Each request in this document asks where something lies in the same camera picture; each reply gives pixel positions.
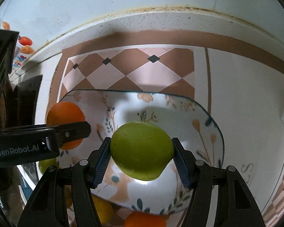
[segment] plate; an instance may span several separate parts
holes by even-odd
[[[155,124],[197,159],[222,167],[223,136],[211,116],[188,98],[159,93],[103,90],[73,90],[61,101],[73,102],[91,125],[91,134],[72,150],[61,150],[60,168],[73,166],[98,149],[105,137],[131,121]],[[185,210],[192,195],[179,178],[173,160],[153,181],[141,181],[124,174],[110,160],[103,182],[91,192],[103,199],[132,210],[152,214],[173,214]]]

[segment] black diamond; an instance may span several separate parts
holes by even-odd
[[[149,61],[151,61],[152,63],[155,63],[157,60],[160,60],[159,57],[152,55],[151,57],[147,58]]]
[[[104,65],[107,65],[111,62],[110,58],[106,58],[104,61],[102,61]]]

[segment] orange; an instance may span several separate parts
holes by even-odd
[[[46,118],[46,126],[64,125],[85,121],[81,109],[72,102],[58,102],[49,110]],[[66,142],[61,149],[70,150],[80,145],[83,139]]]
[[[134,211],[125,220],[124,227],[166,227],[166,222],[160,215]]]

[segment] white wall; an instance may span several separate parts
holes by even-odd
[[[158,7],[189,6],[236,16],[259,26],[284,43],[284,10],[277,0],[10,0],[0,11],[0,20],[12,30],[30,37],[34,49],[61,34],[121,11]]]

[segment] fruit sticker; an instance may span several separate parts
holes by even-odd
[[[8,22],[3,21],[2,29],[10,30],[11,26]],[[35,53],[35,50],[31,47],[32,44],[33,41],[29,37],[18,36],[11,73],[14,73],[19,67],[21,67],[29,55]]]

